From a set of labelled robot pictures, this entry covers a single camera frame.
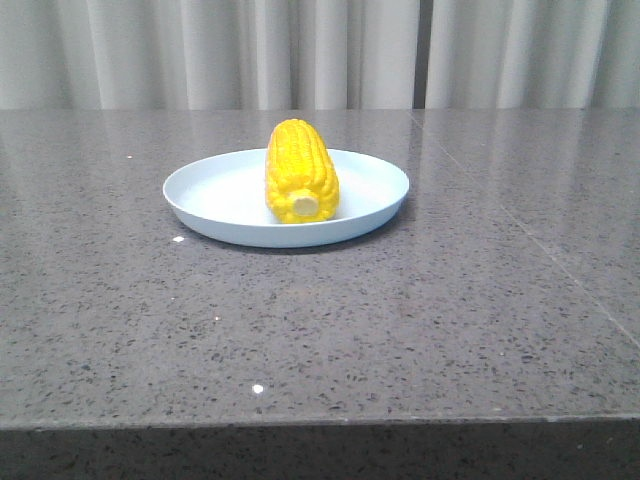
plate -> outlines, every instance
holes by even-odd
[[[225,153],[190,163],[164,182],[163,193],[187,227],[223,242],[252,247],[311,247],[348,240],[389,221],[409,179],[376,157],[329,149],[340,181],[340,205],[324,222],[282,224],[264,200],[266,149]]]

corn on the cob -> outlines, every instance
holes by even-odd
[[[283,223],[328,220],[340,201],[333,161],[316,129],[304,120],[278,124],[266,159],[266,201]]]

white curtain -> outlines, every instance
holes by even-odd
[[[436,0],[429,108],[640,106],[640,1]]]
[[[0,108],[640,106],[638,32],[640,0],[0,0]]]

light blue plate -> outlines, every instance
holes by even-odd
[[[253,247],[310,247],[348,240],[388,222],[409,191],[395,165],[361,153],[329,149],[340,181],[333,219],[285,225],[265,204],[266,149],[225,153],[172,173],[163,193],[177,217],[202,235]]]

plate rim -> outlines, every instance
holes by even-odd
[[[394,169],[397,170],[397,172],[399,174],[401,174],[401,177],[403,177],[404,180],[404,188],[403,188],[403,192],[401,195],[399,195],[398,199],[394,200],[393,202],[390,202],[389,204],[385,205],[382,208],[379,208],[377,210],[374,210],[372,212],[369,212],[367,214],[364,215],[358,215],[358,216],[351,216],[351,217],[343,217],[343,218],[334,218],[334,219],[329,219],[329,220],[323,220],[321,222],[306,222],[306,223],[273,223],[273,224],[256,224],[256,223],[241,223],[241,222],[229,222],[229,221],[223,221],[223,220],[219,220],[219,219],[215,219],[215,218],[209,218],[209,217],[204,217],[201,215],[196,215],[192,212],[189,212],[188,210],[182,208],[180,205],[176,204],[167,194],[167,184],[169,183],[169,181],[171,180],[172,177],[175,177],[176,175],[179,174],[179,172],[186,170],[188,168],[193,168],[194,165],[199,164],[199,163],[203,163],[206,161],[210,161],[214,158],[217,157],[223,157],[225,155],[240,155],[240,154],[247,154],[247,153],[256,153],[256,152],[264,152],[266,153],[267,149],[266,148],[250,148],[250,149],[245,149],[245,150],[234,150],[231,152],[225,152],[225,153],[219,153],[216,155],[211,155],[209,157],[205,157],[205,158],[201,158],[199,160],[195,160],[193,162],[187,163],[186,165],[183,165],[179,168],[177,168],[176,170],[174,170],[163,182],[162,184],[162,193],[164,195],[165,200],[171,205],[172,208],[174,209],[178,209],[181,212],[208,221],[208,222],[215,222],[218,223],[220,225],[234,225],[237,227],[251,227],[251,228],[259,228],[259,229],[264,229],[264,228],[279,228],[279,229],[301,229],[301,228],[306,228],[308,229],[309,227],[312,226],[328,226],[328,225],[336,225],[336,224],[340,224],[340,223],[345,223],[345,222],[352,222],[355,219],[361,219],[361,218],[366,218],[372,215],[376,215],[378,213],[380,213],[381,211],[384,211],[390,207],[392,207],[393,205],[397,204],[398,202],[401,202],[402,200],[404,200],[409,192],[409,189],[411,187],[410,185],[410,181],[409,181],[409,177],[408,175],[397,165],[387,161],[387,160],[383,160],[379,157],[375,157],[373,155],[369,155],[366,153],[361,153],[361,152],[355,152],[352,150],[342,150],[342,149],[336,149],[336,148],[328,148],[327,151],[329,153],[331,152],[340,152],[340,153],[347,153],[347,154],[355,154],[355,155],[359,155],[359,156],[364,156],[367,157],[369,159],[375,160],[377,162],[382,162],[384,164],[387,164],[391,167],[393,167]]]

